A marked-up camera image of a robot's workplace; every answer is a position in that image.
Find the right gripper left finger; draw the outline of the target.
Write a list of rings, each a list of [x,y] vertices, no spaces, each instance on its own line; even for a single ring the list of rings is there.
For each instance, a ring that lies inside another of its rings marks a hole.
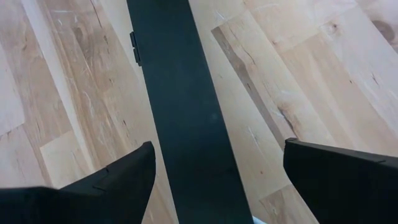
[[[151,142],[61,189],[0,189],[0,224],[141,224],[155,181]]]

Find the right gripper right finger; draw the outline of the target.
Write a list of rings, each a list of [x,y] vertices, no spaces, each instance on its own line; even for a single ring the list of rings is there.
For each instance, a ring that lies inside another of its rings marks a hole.
[[[283,166],[320,224],[398,224],[398,157],[289,138]]]

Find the black duct cover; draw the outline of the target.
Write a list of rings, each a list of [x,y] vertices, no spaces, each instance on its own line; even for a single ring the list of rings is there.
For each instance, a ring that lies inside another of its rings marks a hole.
[[[179,224],[253,224],[188,0],[126,0]]]

